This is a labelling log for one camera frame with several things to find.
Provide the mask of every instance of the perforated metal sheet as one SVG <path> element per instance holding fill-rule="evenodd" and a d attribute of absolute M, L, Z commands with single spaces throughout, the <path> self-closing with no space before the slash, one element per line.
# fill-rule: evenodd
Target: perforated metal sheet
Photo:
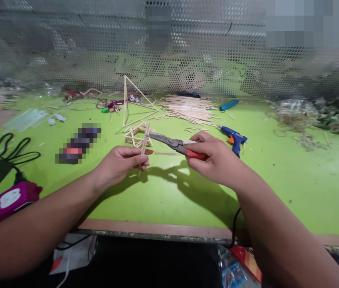
<path fill-rule="evenodd" d="M 266 47 L 265 0 L 0 0 L 0 79 L 73 88 L 339 94 L 339 48 Z"/>

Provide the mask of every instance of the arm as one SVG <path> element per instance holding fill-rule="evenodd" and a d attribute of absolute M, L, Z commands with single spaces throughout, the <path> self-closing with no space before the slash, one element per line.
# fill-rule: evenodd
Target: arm
<path fill-rule="evenodd" d="M 132 147 L 113 148 L 93 171 L 1 222 L 0 280 L 37 267 L 104 190 L 119 183 L 139 164 L 145 171 L 148 157 L 140 152 Z"/>
<path fill-rule="evenodd" d="M 339 287 L 339 266 L 268 184 L 219 139 L 200 132 L 187 149 L 209 155 L 189 166 L 234 190 L 263 274 L 281 287 Z"/>

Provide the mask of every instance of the finger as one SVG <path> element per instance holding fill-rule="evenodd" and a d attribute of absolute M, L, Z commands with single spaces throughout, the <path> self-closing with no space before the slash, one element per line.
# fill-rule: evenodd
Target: finger
<path fill-rule="evenodd" d="M 145 154 L 136 155 L 134 157 L 126 158 L 123 160 L 123 169 L 132 169 L 133 167 L 143 164 L 148 161 L 148 156 Z"/>
<path fill-rule="evenodd" d="M 150 162 L 149 161 L 145 161 L 142 166 L 149 166 L 150 165 Z M 139 168 L 139 165 L 135 165 L 134 166 L 134 169 L 138 169 Z"/>
<path fill-rule="evenodd" d="M 117 152 L 123 156 L 124 158 L 139 155 L 142 153 L 141 148 L 135 148 L 135 147 L 128 147 L 128 146 L 116 146 L 115 147 Z M 154 151 L 150 149 L 146 149 L 144 152 L 145 155 L 151 155 Z"/>
<path fill-rule="evenodd" d="M 205 133 L 203 131 L 196 133 L 195 135 L 193 135 L 190 140 L 192 141 L 202 141 L 202 142 L 213 142 L 218 140 L 217 138 L 213 137 L 212 135 Z"/>
<path fill-rule="evenodd" d="M 146 150 L 144 151 L 144 154 L 145 154 L 145 155 L 151 155 L 153 152 L 154 152 L 153 150 L 146 149 Z"/>
<path fill-rule="evenodd" d="M 208 156 L 211 156 L 214 152 L 214 149 L 216 149 L 216 145 L 211 142 L 199 142 L 199 143 L 193 143 L 193 144 L 188 144 L 184 146 L 188 150 L 198 152 L 198 153 L 205 153 Z"/>
<path fill-rule="evenodd" d="M 188 166 L 201 175 L 205 175 L 208 169 L 208 163 L 202 162 L 195 158 L 187 158 Z"/>

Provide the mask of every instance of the green table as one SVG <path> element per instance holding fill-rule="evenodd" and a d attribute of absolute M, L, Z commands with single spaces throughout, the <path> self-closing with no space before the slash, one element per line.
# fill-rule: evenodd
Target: green table
<path fill-rule="evenodd" d="M 122 99 L 122 96 L 114 96 L 114 99 Z M 95 100 L 82 101 L 96 103 Z M 93 169 L 115 145 L 124 145 L 122 113 L 103 114 L 97 109 L 72 111 L 63 105 L 60 98 L 32 97 L 21 101 L 17 108 L 57 112 L 42 108 L 43 105 L 60 106 L 59 112 L 68 119 L 67 122 L 57 122 L 55 126 L 43 122 L 22 133 L 15 132 L 16 141 L 13 142 L 17 144 L 29 136 L 32 141 L 25 152 L 41 152 L 39 159 L 22 167 L 26 169 L 25 175 L 30 181 L 43 187 L 41 197 Z M 136 105 L 129 106 L 128 121 L 152 111 Z M 77 104 L 70 108 L 86 107 L 93 105 Z M 267 119 L 265 111 L 271 111 L 267 103 L 243 100 L 226 113 L 217 112 L 222 119 L 215 119 L 215 123 L 226 121 L 225 126 L 248 137 L 248 144 L 242 150 L 242 160 L 267 181 L 324 244 L 339 245 L 339 135 L 329 135 L 331 149 L 306 152 L 293 139 L 298 134 L 288 132 L 286 137 L 276 136 L 273 131 L 280 128 L 278 122 Z M 100 123 L 100 139 L 81 164 L 56 164 L 55 154 L 84 122 Z M 178 139 L 191 136 L 184 130 L 189 127 L 197 128 L 193 130 L 197 132 L 200 126 L 177 118 L 151 121 L 151 128 L 156 132 Z M 222 140 L 227 138 L 216 128 L 204 128 L 210 129 L 211 135 Z M 322 130 L 310 132 L 317 140 L 326 143 Z M 173 152 L 158 141 L 154 141 L 153 150 Z M 189 169 L 181 155 L 151 155 L 150 163 L 147 172 L 141 173 L 140 177 L 131 174 L 106 191 L 88 211 L 87 219 L 80 228 L 114 233 L 230 239 L 229 228 L 239 207 L 233 191 L 211 183 Z M 11 172 L 0 184 L 0 193 L 10 188 L 13 180 L 14 172 Z M 239 226 L 242 222 L 243 219 L 239 217 Z"/>

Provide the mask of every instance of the red tool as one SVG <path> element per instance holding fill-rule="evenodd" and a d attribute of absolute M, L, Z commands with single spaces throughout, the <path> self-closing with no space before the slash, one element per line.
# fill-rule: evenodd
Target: red tool
<path fill-rule="evenodd" d="M 200 160 L 203 160 L 203 161 L 206 161 L 207 158 L 208 158 L 207 154 L 197 153 L 197 152 L 188 150 L 184 147 L 184 145 L 196 143 L 195 141 L 172 139 L 172 138 L 168 138 L 164 135 L 156 134 L 156 133 L 149 133 L 148 137 L 167 144 L 169 147 L 176 150 L 176 152 L 178 152 L 178 153 L 180 153 L 180 154 L 182 154 L 182 155 L 184 155 L 188 158 L 196 158 L 196 159 L 200 159 Z"/>

